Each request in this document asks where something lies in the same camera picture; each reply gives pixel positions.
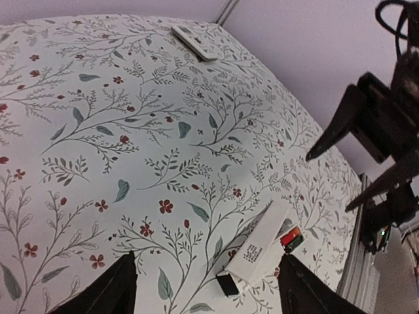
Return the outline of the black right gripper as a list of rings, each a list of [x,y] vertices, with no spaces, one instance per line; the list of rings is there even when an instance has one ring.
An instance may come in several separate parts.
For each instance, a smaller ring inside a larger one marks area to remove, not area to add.
[[[374,196],[401,188],[418,175],[418,115],[410,117],[401,101],[370,72],[361,76],[357,85],[346,88],[330,124],[308,151],[306,161],[320,157],[351,129],[377,163],[390,157],[394,165],[352,200],[345,212]]]

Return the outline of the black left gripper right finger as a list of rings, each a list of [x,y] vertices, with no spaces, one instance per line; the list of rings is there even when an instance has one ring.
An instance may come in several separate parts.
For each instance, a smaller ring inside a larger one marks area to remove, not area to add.
[[[282,256],[278,286],[283,313],[364,314],[331,290],[292,254]]]

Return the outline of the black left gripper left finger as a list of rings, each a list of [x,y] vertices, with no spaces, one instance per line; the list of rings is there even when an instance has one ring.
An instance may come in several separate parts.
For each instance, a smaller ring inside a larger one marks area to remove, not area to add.
[[[52,313],[133,314],[137,292],[134,252],[122,255],[90,286]]]

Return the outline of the red battery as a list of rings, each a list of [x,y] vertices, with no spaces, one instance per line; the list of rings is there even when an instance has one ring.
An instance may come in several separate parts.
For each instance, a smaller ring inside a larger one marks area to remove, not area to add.
[[[301,235],[300,228],[298,226],[290,229],[286,234],[281,236],[280,242],[283,246],[288,245],[290,242],[292,242],[296,237],[299,237]]]

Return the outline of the long white remote control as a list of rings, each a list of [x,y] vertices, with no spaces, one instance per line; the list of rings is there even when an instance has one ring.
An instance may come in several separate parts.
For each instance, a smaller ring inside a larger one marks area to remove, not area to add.
[[[268,247],[258,247],[247,239],[232,257],[216,280],[228,298],[239,296],[254,287],[266,276],[279,276],[283,255],[292,253],[304,242],[304,233],[298,225],[280,230]]]

